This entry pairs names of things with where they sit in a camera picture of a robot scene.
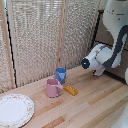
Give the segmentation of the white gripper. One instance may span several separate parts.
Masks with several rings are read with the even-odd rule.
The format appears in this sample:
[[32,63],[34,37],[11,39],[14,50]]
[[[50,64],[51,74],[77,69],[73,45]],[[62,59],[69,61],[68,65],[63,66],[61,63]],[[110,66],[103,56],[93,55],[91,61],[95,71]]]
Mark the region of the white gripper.
[[95,71],[93,72],[93,75],[94,75],[94,76],[101,76],[101,75],[104,73],[104,71],[105,71],[105,67],[102,66],[101,68],[95,70]]

